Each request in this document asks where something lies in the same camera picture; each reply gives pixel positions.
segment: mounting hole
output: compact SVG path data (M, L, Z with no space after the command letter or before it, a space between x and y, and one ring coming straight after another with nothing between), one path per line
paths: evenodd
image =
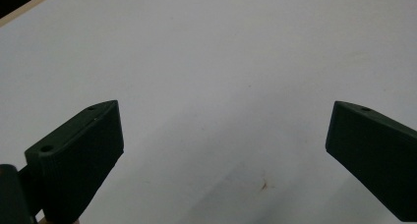
M44 147L42 147L41 149L40 149L40 151L41 152L49 152L50 150L52 150L53 149L53 146L52 145L45 145Z

